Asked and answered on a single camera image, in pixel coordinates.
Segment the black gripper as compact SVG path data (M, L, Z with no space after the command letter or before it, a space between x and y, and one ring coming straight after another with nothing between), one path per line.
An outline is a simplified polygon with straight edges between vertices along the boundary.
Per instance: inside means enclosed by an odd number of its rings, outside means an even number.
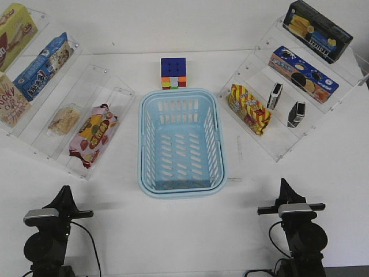
M59 211L59 218L50 220L47 224L39 226L39 229L61 229L70 225L73 219L91 218L93 210L80 210L77 208L69 185L64 185L52 201L53 207Z
M288 184L285 178L281 179L280 185L280 195L279 199L276 200L273 206L266 207L258 207L257 215L278 215L278 207L282 204L290 204L290 203L307 203L305 198L299 194L297 194L291 186ZM310 212L301 212L301 213L292 213L285 214L280 218L280 221L283 224L289 223L301 223L301 222L309 222L317 217L317 211L323 211L326 208L326 204L324 203L307 203L312 211Z

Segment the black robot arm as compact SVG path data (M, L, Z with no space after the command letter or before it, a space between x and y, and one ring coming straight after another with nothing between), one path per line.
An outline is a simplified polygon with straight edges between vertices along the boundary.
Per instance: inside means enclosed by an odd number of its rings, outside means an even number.
M285 232L289 254L281 259L274 276L325 276L322 265L328 238L324 229L312 222L324 203L309 204L297 194L286 179L281 180L280 194L273 206L257 208L258 215L278 214Z
M50 204L28 211L23 222L38 228L24 245L24 256L32 262L32 275L74 276L72 267L64 265L71 222L93 215L92 210L77 208L69 185L64 185Z

